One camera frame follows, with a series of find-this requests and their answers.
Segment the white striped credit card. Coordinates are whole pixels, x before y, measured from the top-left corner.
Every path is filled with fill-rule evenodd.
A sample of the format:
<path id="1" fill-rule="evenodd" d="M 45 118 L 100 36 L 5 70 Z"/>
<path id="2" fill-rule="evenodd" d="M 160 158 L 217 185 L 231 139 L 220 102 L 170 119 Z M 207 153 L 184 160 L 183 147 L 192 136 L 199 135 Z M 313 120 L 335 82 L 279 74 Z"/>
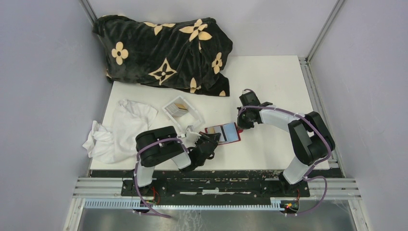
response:
<path id="1" fill-rule="evenodd" d="M 226 142 L 227 141 L 227 136 L 226 133 L 224 131 L 224 127 L 223 126 L 213 126 L 212 127 L 213 133 L 220 134 L 220 138 L 219 138 L 219 142 Z"/>

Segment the red leather card holder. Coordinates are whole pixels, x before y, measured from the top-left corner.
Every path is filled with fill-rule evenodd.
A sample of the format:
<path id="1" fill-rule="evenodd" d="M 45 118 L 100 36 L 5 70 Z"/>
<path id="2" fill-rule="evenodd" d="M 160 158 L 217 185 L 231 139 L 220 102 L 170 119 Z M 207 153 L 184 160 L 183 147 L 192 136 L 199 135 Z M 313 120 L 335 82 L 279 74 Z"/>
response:
<path id="1" fill-rule="evenodd" d="M 219 145 L 230 144 L 230 143 L 241 141 L 240 134 L 239 134 L 239 131 L 238 131 L 238 127 L 237 127 L 235 122 L 223 124 L 223 125 L 220 125 L 220 126 L 224 127 L 224 131 L 225 131 L 226 136 L 227 136 L 227 141 L 226 142 L 218 142 Z M 208 133 L 208 134 L 213 134 L 212 127 L 213 126 L 206 127 L 204 129 L 205 132 Z"/>

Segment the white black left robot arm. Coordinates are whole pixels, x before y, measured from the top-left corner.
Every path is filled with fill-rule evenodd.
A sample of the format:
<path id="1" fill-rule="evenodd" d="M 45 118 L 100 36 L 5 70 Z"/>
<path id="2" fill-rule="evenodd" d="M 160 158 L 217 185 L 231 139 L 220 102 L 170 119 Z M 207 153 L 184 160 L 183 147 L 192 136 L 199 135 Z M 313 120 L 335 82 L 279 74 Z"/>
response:
<path id="1" fill-rule="evenodd" d="M 173 126 L 140 133 L 136 137 L 137 163 L 134 169 L 133 190 L 144 196 L 151 191 L 155 167 L 172 160 L 179 171 L 190 172 L 214 158 L 221 133 L 194 132 L 188 126 L 178 135 Z"/>

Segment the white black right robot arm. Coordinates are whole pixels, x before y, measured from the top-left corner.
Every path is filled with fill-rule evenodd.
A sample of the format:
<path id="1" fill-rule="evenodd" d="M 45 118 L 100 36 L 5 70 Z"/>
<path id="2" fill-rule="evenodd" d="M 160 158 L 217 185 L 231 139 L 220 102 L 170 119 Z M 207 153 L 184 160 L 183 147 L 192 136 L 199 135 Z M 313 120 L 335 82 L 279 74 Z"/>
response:
<path id="1" fill-rule="evenodd" d="M 335 149 L 335 141 L 318 112 L 296 114 L 272 103 L 261 103 L 253 91 L 239 97 L 238 128 L 245 130 L 255 123 L 275 126 L 289 133 L 295 157 L 279 175 L 278 191 L 291 196 L 297 183 L 305 180 L 315 166 L 328 158 Z"/>

